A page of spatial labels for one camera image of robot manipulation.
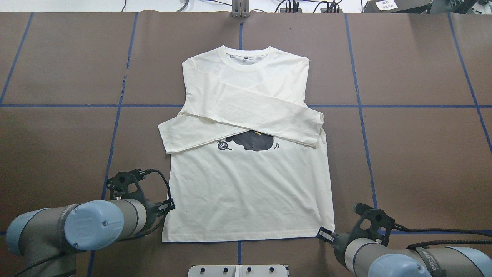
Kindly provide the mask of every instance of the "crew neckline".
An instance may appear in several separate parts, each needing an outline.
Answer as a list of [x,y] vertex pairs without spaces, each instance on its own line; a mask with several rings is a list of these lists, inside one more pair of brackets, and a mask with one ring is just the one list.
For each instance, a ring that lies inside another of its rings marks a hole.
[[[261,49],[261,50],[239,50],[239,49],[232,49],[223,45],[218,48],[218,51],[222,61],[229,67],[239,71],[251,71],[266,66],[274,55],[274,52],[272,51],[273,49],[274,49],[273,47],[269,46],[268,48]],[[266,55],[266,57],[263,60],[257,62],[256,64],[241,65],[229,59],[227,55],[250,56],[250,57]]]

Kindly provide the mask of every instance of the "black cat graphic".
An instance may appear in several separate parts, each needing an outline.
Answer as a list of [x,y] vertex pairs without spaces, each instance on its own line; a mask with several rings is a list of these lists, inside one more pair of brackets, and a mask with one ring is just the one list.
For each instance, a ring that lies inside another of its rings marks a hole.
[[274,144],[274,137],[251,130],[228,137],[225,141],[234,141],[236,144],[244,146],[245,150],[263,151],[272,147]]

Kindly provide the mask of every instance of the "gray robotic arm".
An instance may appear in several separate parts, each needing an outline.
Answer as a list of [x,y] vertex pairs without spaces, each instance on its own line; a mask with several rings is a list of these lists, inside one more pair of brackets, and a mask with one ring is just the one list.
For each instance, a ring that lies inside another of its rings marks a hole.
[[[436,241],[412,244],[404,250],[389,249],[387,246],[392,229],[404,232],[417,230],[405,228],[395,223],[383,210],[362,203],[357,204],[354,211],[361,218],[351,232],[338,235],[321,227],[317,237],[329,242],[337,260],[357,277],[492,277],[492,260],[476,249],[423,248],[434,244],[472,243],[470,241]],[[370,228],[365,230],[360,227],[364,220],[371,222]],[[384,229],[384,234],[380,233],[380,228]],[[491,236],[469,230],[439,230]]]
[[[139,181],[153,172],[159,173],[167,186],[168,199],[164,202],[146,199],[140,187]],[[136,191],[129,191],[131,184]],[[7,244],[11,252],[24,256],[26,276],[75,276],[74,254],[143,237],[162,225],[175,208],[167,180],[158,170],[120,172],[106,185],[110,201],[44,208],[24,213],[10,224]],[[150,229],[160,216],[160,223]]]

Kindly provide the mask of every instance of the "white bracket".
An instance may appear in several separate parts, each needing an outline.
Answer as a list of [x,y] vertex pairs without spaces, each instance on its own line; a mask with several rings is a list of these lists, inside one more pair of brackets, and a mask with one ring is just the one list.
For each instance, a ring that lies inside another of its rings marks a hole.
[[283,265],[192,266],[188,277],[289,277]]
[[249,17],[249,0],[232,0],[232,17]]

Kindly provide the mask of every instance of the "light blue joint cap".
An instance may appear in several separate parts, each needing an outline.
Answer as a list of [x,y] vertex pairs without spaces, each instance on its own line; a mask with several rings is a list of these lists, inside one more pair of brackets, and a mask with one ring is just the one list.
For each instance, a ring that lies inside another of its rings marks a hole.
[[5,236],[5,240],[7,241],[8,250],[15,255],[21,256],[21,250],[19,248],[19,241],[21,239],[22,231],[24,227],[28,224],[29,220],[33,218],[38,212],[49,209],[42,208],[39,210],[33,210],[30,212],[23,213],[12,221],[12,223],[8,226],[7,234]]
[[121,234],[123,213],[115,204],[94,200],[81,204],[68,214],[65,237],[80,250],[97,250],[112,244]]
[[454,249],[465,255],[482,272],[484,277],[492,277],[492,260],[483,252],[470,247],[447,246],[446,248]]
[[368,277],[432,277],[426,267],[403,254],[386,254],[369,268]]

